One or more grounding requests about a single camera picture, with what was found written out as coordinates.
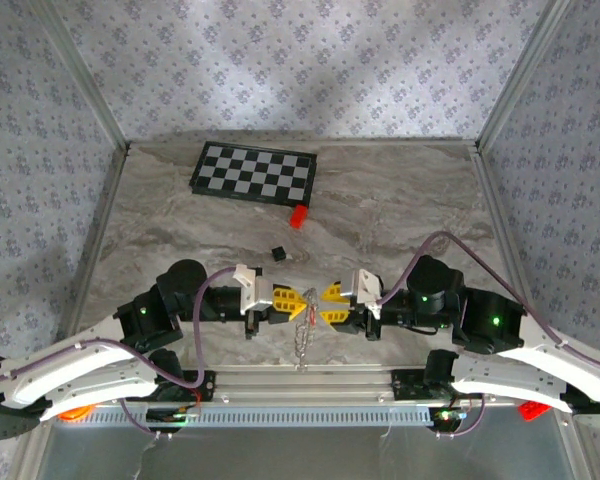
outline black and white checkerboard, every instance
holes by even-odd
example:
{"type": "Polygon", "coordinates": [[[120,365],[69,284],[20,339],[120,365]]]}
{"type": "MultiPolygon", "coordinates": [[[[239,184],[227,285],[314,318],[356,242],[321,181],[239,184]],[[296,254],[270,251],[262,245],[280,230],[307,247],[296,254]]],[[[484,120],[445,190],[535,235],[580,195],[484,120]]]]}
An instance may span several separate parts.
{"type": "Polygon", "coordinates": [[[207,142],[189,186],[202,195],[309,206],[315,172],[312,153],[207,142]]]}

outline red block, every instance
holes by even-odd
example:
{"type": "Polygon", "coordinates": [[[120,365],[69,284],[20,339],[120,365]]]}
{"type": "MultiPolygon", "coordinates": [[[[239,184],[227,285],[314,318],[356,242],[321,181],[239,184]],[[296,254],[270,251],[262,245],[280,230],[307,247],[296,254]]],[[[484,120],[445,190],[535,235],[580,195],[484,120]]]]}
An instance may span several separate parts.
{"type": "Polygon", "coordinates": [[[291,220],[289,223],[293,228],[301,228],[304,220],[307,218],[307,214],[309,213],[309,209],[304,205],[296,206],[293,211],[293,215],[291,215],[291,220]]]}
{"type": "Polygon", "coordinates": [[[518,411],[525,422],[531,422],[549,410],[551,410],[549,405],[538,402],[526,402],[518,407],[518,411]]]}

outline gray marble table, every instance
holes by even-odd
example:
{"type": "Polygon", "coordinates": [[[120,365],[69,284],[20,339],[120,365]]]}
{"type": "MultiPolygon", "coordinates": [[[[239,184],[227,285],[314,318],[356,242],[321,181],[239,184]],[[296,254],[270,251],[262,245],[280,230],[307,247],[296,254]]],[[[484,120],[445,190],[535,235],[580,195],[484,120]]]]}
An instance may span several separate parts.
{"type": "MultiPolygon", "coordinates": [[[[389,286],[427,235],[447,229],[503,271],[464,147],[372,142],[285,147],[318,154],[309,217],[301,230],[289,226],[288,207],[193,195],[188,182],[202,144],[132,146],[81,328],[147,290],[183,258],[202,262],[208,272],[236,263],[260,265],[274,282],[300,291],[310,286],[322,291],[357,267],[380,274],[389,286]],[[271,256],[277,246],[289,256],[278,264],[271,256]]],[[[436,242],[432,254],[461,269],[467,284],[500,291],[448,241],[436,242]]],[[[295,363],[293,324],[263,324],[251,341],[242,329],[202,326],[209,365],[295,363]]],[[[368,342],[363,335],[338,334],[320,321],[307,358],[322,364],[415,365],[423,364],[432,347],[448,342],[448,332],[429,338],[391,328],[383,330],[381,342],[368,342]]],[[[195,362],[190,336],[174,347],[185,365],[195,362]]]]}

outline metal chain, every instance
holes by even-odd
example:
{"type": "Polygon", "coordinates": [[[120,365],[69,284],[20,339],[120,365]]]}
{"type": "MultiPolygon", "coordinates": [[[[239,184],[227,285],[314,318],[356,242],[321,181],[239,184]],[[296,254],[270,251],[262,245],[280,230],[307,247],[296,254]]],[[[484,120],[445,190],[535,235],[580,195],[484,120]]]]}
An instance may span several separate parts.
{"type": "Polygon", "coordinates": [[[307,302],[304,319],[296,323],[296,357],[298,357],[298,370],[307,369],[306,356],[309,346],[313,343],[313,334],[316,329],[316,313],[318,310],[318,292],[310,288],[303,295],[307,302]]]}

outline wall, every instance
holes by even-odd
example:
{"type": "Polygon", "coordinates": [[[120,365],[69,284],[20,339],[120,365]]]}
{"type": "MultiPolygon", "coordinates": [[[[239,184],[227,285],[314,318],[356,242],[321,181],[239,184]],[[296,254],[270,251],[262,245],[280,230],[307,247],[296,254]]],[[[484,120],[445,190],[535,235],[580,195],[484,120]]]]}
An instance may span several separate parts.
{"type": "Polygon", "coordinates": [[[27,4],[0,2],[0,355],[48,345],[70,312],[112,153],[27,4]]]}
{"type": "Polygon", "coordinates": [[[474,139],[547,2],[55,3],[126,137],[146,141],[474,139]]]}
{"type": "Polygon", "coordinates": [[[600,348],[600,0],[576,2],[487,158],[537,307],[600,348]]]}

